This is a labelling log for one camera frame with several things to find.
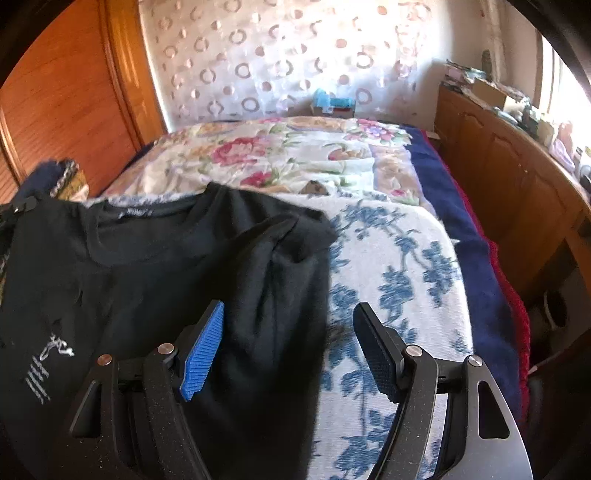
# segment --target clothing tag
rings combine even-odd
[[[132,217],[150,217],[154,211],[152,209],[143,209],[137,207],[129,207],[125,209],[124,215]]]

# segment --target black t-shirt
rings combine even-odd
[[[39,195],[14,228],[0,307],[0,418],[20,461],[47,476],[99,355],[144,356],[219,299],[222,343],[185,408],[202,457],[214,478],[304,477],[334,240],[320,212],[213,183],[134,208]]]

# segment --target pink rose pattern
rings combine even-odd
[[[360,118],[357,120],[358,130],[345,136],[344,140],[378,140],[381,144],[388,145],[394,135],[388,129],[384,128],[379,122],[373,120],[365,120]]]
[[[264,157],[267,141],[265,137],[240,137],[217,147],[212,153],[212,161],[228,166],[237,163],[256,163],[258,157]]]
[[[257,171],[250,177],[243,179],[240,182],[240,185],[250,185],[251,187],[260,188],[266,186],[267,182],[269,182],[272,177],[273,174],[270,171],[267,173],[263,171]]]

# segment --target white print on shirt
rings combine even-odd
[[[39,358],[37,359],[37,357],[33,355],[32,358],[35,365],[29,365],[29,371],[25,377],[25,382],[27,382],[27,385],[31,391],[39,399],[41,405],[45,403],[45,400],[51,401],[50,396],[41,385],[46,378],[49,378],[49,372],[43,367],[41,362],[43,362],[43,360],[49,356],[49,351],[52,348],[56,348],[57,352],[62,355],[74,356],[74,350],[72,350],[71,347],[68,347],[67,342],[59,337],[56,337],[53,333],[49,338],[49,342],[47,342],[45,348],[41,351]]]
[[[64,340],[59,337],[56,338],[56,336],[52,333],[49,338],[49,342],[47,342],[47,345],[41,352],[41,355],[39,355],[39,360],[43,362],[43,360],[47,358],[47,355],[49,355],[49,350],[54,347],[57,347],[57,351],[63,355],[74,356],[74,350],[71,348],[66,348],[67,346],[68,344],[64,342]]]

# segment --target cabinet door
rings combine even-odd
[[[499,241],[499,260],[509,282],[523,292],[563,240],[572,215],[556,188],[529,171],[518,213]]]
[[[464,113],[460,119],[457,143],[446,157],[453,177],[460,184],[472,202],[479,195],[482,173],[483,146],[490,132],[472,113]]]
[[[442,158],[448,158],[456,145],[457,129],[462,115],[457,97],[450,94],[447,89],[441,88],[435,114],[435,131],[441,137],[439,153]]]
[[[499,242],[518,213],[527,187],[522,156],[510,140],[493,133],[484,148],[478,194],[470,197],[486,236]]]

